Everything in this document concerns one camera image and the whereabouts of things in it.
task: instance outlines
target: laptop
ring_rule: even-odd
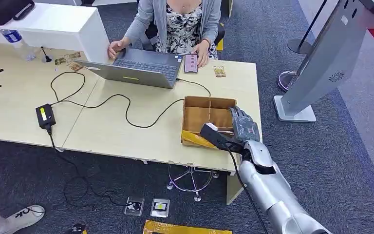
[[[112,65],[74,60],[104,79],[172,89],[183,56],[126,48]]]

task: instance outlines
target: black power brick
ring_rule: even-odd
[[[50,104],[37,107],[38,124],[42,129],[50,129],[52,125],[56,124],[54,112]]]

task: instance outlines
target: laptop keyboard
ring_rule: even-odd
[[[160,72],[165,75],[168,81],[174,81],[177,74],[177,67],[159,65],[152,63],[136,62],[132,60],[116,59],[113,63],[114,66],[127,67],[145,71]]]

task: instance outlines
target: small card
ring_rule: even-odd
[[[61,65],[61,64],[66,63],[66,62],[67,62],[67,60],[65,58],[55,59],[55,65]]]
[[[76,62],[71,62],[68,65],[68,67],[71,68],[74,72],[77,72],[77,71],[81,70],[81,68],[82,68],[82,66],[79,63],[76,63]]]
[[[226,77],[226,73],[224,71],[223,66],[215,66],[214,68],[214,73],[216,74],[216,77],[221,78],[221,77]]]
[[[75,53],[72,53],[72,54],[66,54],[64,55],[64,58],[66,60],[72,60],[72,59],[76,59],[76,58],[80,58],[81,57],[81,52],[75,52]]]

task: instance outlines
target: smartphone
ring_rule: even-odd
[[[184,73],[186,74],[197,74],[198,66],[197,66],[197,55],[185,55],[184,56]]]

